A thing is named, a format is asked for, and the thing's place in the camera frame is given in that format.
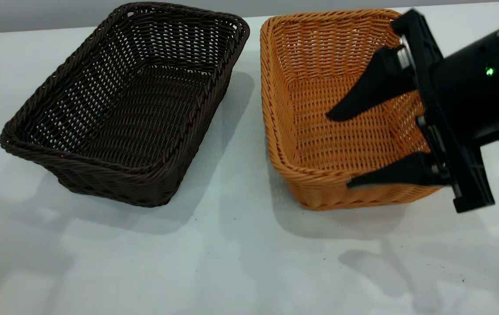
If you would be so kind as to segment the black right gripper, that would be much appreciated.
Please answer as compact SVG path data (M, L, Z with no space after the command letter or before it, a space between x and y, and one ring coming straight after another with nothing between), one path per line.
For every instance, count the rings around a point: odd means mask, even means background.
M432 153L414 152L346 185L451 186L458 213L494 205L481 147L499 141L499 28L449 56L442 56L417 10L398 17L392 28L403 46L376 50L326 115L336 122L350 120L416 89L424 106L416 124Z

